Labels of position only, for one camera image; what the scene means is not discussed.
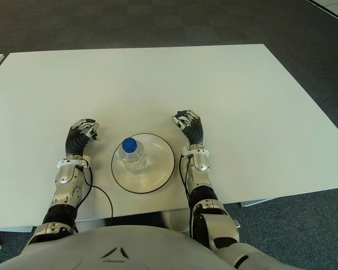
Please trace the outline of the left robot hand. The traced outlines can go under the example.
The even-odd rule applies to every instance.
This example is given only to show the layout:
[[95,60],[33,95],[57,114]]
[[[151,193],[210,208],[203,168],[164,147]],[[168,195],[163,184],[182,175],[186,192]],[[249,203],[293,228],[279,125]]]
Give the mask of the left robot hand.
[[90,139],[97,139],[99,123],[94,119],[79,119],[69,129],[65,141],[66,156],[82,156]]

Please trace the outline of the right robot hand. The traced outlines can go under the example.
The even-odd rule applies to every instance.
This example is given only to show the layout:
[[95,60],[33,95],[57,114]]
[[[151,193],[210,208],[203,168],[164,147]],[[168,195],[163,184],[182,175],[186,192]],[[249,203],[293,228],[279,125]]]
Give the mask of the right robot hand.
[[200,116],[193,110],[178,111],[172,121],[188,139],[190,145],[203,145],[203,127]]

